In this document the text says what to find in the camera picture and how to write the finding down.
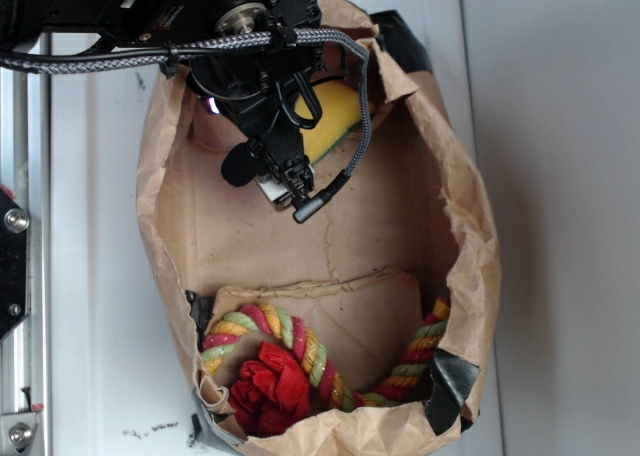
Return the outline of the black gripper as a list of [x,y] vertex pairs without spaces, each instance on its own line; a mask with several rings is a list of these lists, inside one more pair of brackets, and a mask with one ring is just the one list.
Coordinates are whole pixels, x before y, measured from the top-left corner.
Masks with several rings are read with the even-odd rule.
[[215,100],[220,113],[246,137],[260,158],[258,175],[310,165],[301,129],[312,129],[323,111],[311,76],[323,67],[320,45],[276,53],[213,55],[189,63],[189,84]]

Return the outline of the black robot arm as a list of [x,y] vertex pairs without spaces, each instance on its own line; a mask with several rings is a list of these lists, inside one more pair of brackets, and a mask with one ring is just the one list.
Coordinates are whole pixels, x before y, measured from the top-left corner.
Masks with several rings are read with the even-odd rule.
[[71,74],[158,64],[188,69],[190,88],[212,100],[244,134],[221,173],[235,187],[281,188],[299,205],[314,188],[302,131],[322,109],[311,75],[320,44],[296,45],[316,29],[317,0],[1,0],[1,64]]

